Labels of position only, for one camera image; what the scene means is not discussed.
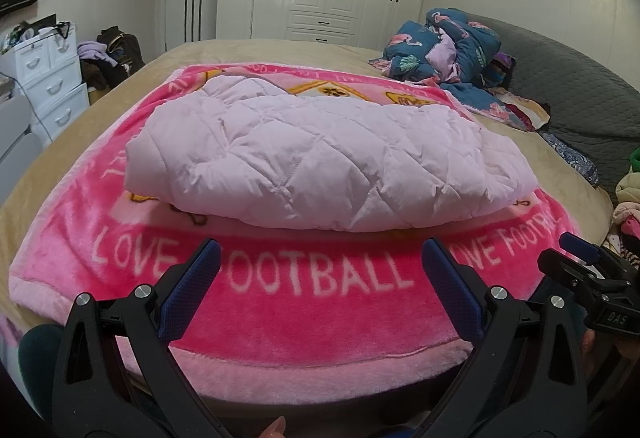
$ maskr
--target gray quilted cover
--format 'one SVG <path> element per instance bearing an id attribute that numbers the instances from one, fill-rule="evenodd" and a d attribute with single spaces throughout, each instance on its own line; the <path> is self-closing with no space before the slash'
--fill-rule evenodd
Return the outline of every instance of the gray quilted cover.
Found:
<path id="1" fill-rule="evenodd" d="M 469 19 L 500 35 L 500 50 L 517 59 L 510 91 L 551 107 L 548 130 L 595 162 L 599 185 L 615 199 L 616 184 L 640 147 L 640 93 L 562 43 L 496 19 Z"/>

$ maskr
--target purple clothing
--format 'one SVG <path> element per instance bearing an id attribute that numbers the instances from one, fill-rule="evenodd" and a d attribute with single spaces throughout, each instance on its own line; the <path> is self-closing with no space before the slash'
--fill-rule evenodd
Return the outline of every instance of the purple clothing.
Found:
<path id="1" fill-rule="evenodd" d="M 107 61 L 114 68 L 118 63 L 107 55 L 107 45 L 96 41 L 86 41 L 78 45 L 78 57 L 81 59 Z"/>
<path id="2" fill-rule="evenodd" d="M 458 81 L 456 45 L 444 30 L 440 30 L 440 42 L 427 53 L 427 62 L 441 75 L 442 82 Z"/>

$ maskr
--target black clamp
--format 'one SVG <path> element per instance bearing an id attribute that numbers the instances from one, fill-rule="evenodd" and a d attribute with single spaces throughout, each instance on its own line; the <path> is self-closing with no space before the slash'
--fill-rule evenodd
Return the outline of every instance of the black clamp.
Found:
<path id="1" fill-rule="evenodd" d="M 422 266 L 460 337 L 474 349 L 412 438 L 577 438 L 587 423 L 578 339 L 564 300 L 544 304 L 487 287 L 431 239 Z"/>
<path id="2" fill-rule="evenodd" d="M 206 240 L 155 286 L 96 301 L 82 293 L 69 314 L 58 354 L 53 427 L 64 438 L 231 438 L 207 410 L 168 349 L 180 339 L 220 270 L 220 246 Z M 129 339 L 157 404 L 143 408 L 116 336 Z"/>
<path id="3" fill-rule="evenodd" d="M 638 272 L 610 250 L 571 233 L 560 237 L 560 247 L 585 265 L 548 248 L 540 253 L 540 272 L 575 294 L 587 310 L 584 323 L 599 332 L 640 337 Z"/>

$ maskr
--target flamingo print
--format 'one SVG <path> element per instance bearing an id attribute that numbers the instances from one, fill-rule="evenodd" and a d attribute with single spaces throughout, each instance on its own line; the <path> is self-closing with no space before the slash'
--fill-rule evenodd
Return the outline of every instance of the flamingo print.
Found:
<path id="1" fill-rule="evenodd" d="M 409 46 L 422 46 L 420 41 L 414 41 L 414 38 L 407 33 L 397 33 L 391 38 L 391 41 L 389 41 L 389 46 L 400 43 L 407 43 Z"/>

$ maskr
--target cable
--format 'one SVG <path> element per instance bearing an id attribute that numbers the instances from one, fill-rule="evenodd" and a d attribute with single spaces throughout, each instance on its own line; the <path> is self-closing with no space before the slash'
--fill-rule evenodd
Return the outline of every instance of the cable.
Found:
<path id="1" fill-rule="evenodd" d="M 31 99 L 29 98 L 29 95 L 27 95 L 27 92 L 24 90 L 23 85 L 20 84 L 20 81 L 18 79 L 16 79 L 15 77 L 12 77 L 11 75 L 7 75 L 6 73 L 3 73 L 3 72 L 0 72 L 0 75 L 2 75 L 3 77 L 6 77 L 7 79 L 11 79 L 13 82 L 18 84 L 18 86 L 20 86 L 20 89 L 22 90 L 22 94 L 27 98 L 27 101 L 29 102 L 29 106 L 31 107 L 31 111 L 33 111 L 33 115 L 36 117 L 36 120 L 42 126 L 42 129 L 44 129 L 44 132 L 47 133 L 47 136 L 49 137 L 49 141 L 53 142 L 53 138 L 51 137 L 49 129 L 47 129 L 47 127 L 44 125 L 44 122 L 41 121 L 40 117 L 36 113 L 36 110 L 33 107 L 33 103 L 31 102 Z"/>

